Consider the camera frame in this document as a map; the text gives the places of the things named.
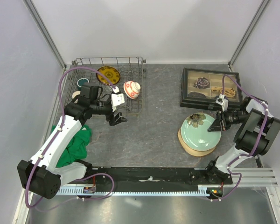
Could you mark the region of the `green flower plate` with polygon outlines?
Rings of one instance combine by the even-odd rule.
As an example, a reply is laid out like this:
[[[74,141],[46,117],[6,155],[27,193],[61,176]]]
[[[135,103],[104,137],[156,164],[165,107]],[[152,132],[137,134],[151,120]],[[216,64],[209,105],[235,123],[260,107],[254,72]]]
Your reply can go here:
[[[215,119],[203,112],[189,115],[181,126],[181,135],[185,143],[197,151],[206,151],[220,142],[221,132],[208,132]]]

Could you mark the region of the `cream bird plate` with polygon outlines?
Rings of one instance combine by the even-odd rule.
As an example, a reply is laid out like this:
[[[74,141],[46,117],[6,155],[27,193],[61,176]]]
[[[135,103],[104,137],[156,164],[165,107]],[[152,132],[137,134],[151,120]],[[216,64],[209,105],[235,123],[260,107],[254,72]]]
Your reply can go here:
[[[209,155],[210,153],[212,153],[215,149],[216,146],[214,146],[213,148],[206,150],[206,151],[197,151],[194,150],[192,148],[190,148],[185,141],[182,139],[182,135],[181,135],[181,130],[178,130],[178,140],[182,146],[182,148],[190,155],[195,156],[195,157],[202,157],[202,156],[206,156]]]

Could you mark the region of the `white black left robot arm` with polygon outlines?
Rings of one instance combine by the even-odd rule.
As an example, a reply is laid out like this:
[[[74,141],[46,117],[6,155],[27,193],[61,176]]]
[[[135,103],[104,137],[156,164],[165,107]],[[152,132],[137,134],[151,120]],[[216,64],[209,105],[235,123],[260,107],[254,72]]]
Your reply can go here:
[[[53,198],[61,186],[75,180],[89,183],[93,172],[81,162],[57,168],[57,163],[74,135],[93,115],[104,115],[110,126],[127,120],[117,106],[125,102],[124,94],[117,86],[106,101],[102,100],[102,87],[85,83],[81,91],[68,103],[62,116],[43,146],[29,161],[20,161],[17,170],[22,187],[46,199]]]

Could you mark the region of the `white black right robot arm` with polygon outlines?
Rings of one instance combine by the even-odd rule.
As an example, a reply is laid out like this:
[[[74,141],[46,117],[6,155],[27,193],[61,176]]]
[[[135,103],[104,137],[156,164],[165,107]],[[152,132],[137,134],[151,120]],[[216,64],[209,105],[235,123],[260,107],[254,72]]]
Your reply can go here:
[[[204,172],[208,183],[214,184],[226,179],[233,168],[258,154],[264,155],[270,149],[280,130],[280,119],[268,110],[265,101],[253,96],[246,97],[241,109],[228,111],[228,100],[224,95],[216,99],[222,108],[213,118],[203,112],[188,116],[178,131],[179,141],[191,155],[205,156],[218,145],[222,132],[232,125],[240,124],[233,146],[223,155],[209,162]]]

